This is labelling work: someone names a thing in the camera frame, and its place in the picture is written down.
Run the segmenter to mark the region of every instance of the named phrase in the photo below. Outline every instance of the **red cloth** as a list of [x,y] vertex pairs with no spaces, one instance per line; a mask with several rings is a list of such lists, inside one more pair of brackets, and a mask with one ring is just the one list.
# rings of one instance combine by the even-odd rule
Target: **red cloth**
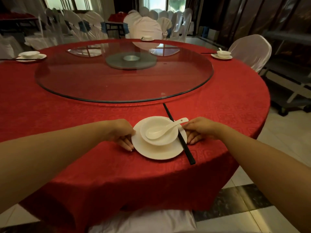
[[[210,51],[187,43],[165,43],[198,53]],[[49,57],[85,44],[59,45],[41,52]],[[202,87],[174,98],[134,104],[66,99],[36,84],[37,64],[1,63],[0,141],[108,119],[126,118],[135,125],[149,116],[167,116],[162,102],[166,102],[174,118],[204,116],[256,138],[270,106],[265,83],[249,66],[236,59],[220,61],[210,55],[206,57],[215,72]],[[206,140],[189,148],[196,160],[192,166],[184,153],[172,160],[155,161],[136,151],[129,153],[113,143],[102,142],[24,199],[21,205],[65,232],[69,229],[83,232],[120,209],[209,209],[238,163],[220,141]]]
[[126,16],[127,16],[127,13],[124,13],[124,12],[119,12],[119,13],[116,13],[116,14],[111,14],[109,16],[109,18],[108,18],[108,21],[122,23]]
[[34,17],[31,14],[28,13],[15,13],[15,12],[11,12],[11,13],[0,13],[0,20],[12,20],[12,19],[34,19],[36,17]]

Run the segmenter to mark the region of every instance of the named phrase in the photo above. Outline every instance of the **round table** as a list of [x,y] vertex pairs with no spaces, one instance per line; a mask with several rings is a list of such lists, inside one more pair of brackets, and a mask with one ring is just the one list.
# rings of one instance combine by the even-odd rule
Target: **round table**
[[[51,70],[53,71],[52,65],[57,65],[59,72],[70,73],[74,67],[82,72],[85,69],[81,63],[83,61],[94,61],[92,64],[96,65],[96,70],[91,71],[89,77],[98,73],[104,75],[102,72],[105,70],[100,69],[101,67],[104,69],[107,65],[100,52],[92,51],[91,54],[88,52],[86,56],[81,48],[103,43],[127,46],[132,42],[135,42],[136,47],[141,43],[138,39],[72,43],[42,50],[41,53],[46,54],[48,58],[39,64],[13,61],[1,63],[0,141],[101,120],[125,118],[134,126],[149,116],[167,117],[163,102],[175,119],[204,116],[227,124],[247,136],[257,138],[270,106],[269,92],[265,83],[243,62],[236,59],[221,61],[209,54],[201,54],[211,51],[202,46],[160,40],[153,42],[157,43],[156,45],[169,44],[180,51],[170,49],[170,53],[167,51],[165,55],[159,49],[149,49],[150,54],[157,57],[157,63],[143,69],[145,76],[158,72],[158,78],[153,78],[154,81],[150,81],[150,85],[158,85],[160,78],[170,77],[174,72],[178,72],[177,75],[188,82],[178,89],[177,94],[180,95],[165,94],[163,96],[165,99],[154,97],[154,94],[145,96],[148,90],[144,90],[144,96],[136,94],[140,95],[140,98],[133,97],[132,103],[117,103],[126,102],[124,95],[105,97],[109,103],[100,103],[99,101],[105,99],[98,100],[98,94],[95,94],[97,96],[95,100],[83,98],[84,93],[76,99],[68,98],[70,97],[66,95],[68,81],[64,87],[60,85],[60,88],[56,89],[48,88],[50,84],[45,84],[47,88],[43,89],[36,83],[42,82],[41,77],[49,78],[55,75],[50,74]],[[163,58],[176,57],[178,54],[181,55],[181,52],[187,51],[199,62],[202,60],[202,63],[198,64],[196,69],[192,65],[191,70],[188,70],[185,67],[187,62],[180,61],[173,71],[168,71],[164,63],[177,61],[163,61]],[[212,77],[211,71],[207,71],[206,75],[201,73],[202,70],[209,68],[209,63],[214,69]],[[77,73],[78,71],[75,69],[76,80],[73,84],[81,82],[82,74]],[[135,71],[137,74],[141,73],[139,70],[120,71],[124,74],[133,74]],[[196,80],[195,84],[198,87],[189,83],[191,80],[187,80],[187,75]],[[59,89],[62,89],[63,93],[57,95],[53,90]],[[99,223],[120,210],[132,211],[144,207],[206,210],[239,165],[220,141],[207,139],[189,146],[189,149],[196,160],[196,164],[192,166],[184,152],[171,160],[155,161],[136,151],[129,153],[114,143],[102,142],[68,166],[52,181],[24,199],[21,205],[36,217],[66,229],[66,232],[68,230],[83,232],[86,227]]]

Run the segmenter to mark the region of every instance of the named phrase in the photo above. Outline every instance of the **caster wheel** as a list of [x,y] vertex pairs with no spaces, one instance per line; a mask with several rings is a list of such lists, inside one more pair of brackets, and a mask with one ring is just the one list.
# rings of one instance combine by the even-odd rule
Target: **caster wheel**
[[311,105],[306,105],[306,106],[303,108],[303,111],[305,111],[306,113],[310,113],[310,112],[311,112]]
[[279,110],[278,114],[284,117],[284,116],[288,115],[288,111],[285,108],[282,107]]

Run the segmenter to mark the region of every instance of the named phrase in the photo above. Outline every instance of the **person's left hand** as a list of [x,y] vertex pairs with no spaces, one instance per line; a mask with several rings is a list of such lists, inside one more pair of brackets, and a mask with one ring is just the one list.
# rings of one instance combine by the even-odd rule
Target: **person's left hand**
[[109,133],[106,140],[113,141],[128,151],[132,151],[131,136],[136,134],[132,125],[125,119],[117,119],[108,121]]

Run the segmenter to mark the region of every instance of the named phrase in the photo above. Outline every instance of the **person's right hand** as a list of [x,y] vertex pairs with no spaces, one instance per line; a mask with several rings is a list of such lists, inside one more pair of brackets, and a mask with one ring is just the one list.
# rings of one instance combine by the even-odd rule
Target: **person's right hand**
[[187,143],[195,144],[196,142],[209,137],[219,139],[219,129],[221,123],[214,122],[204,117],[197,117],[183,125],[187,133]]

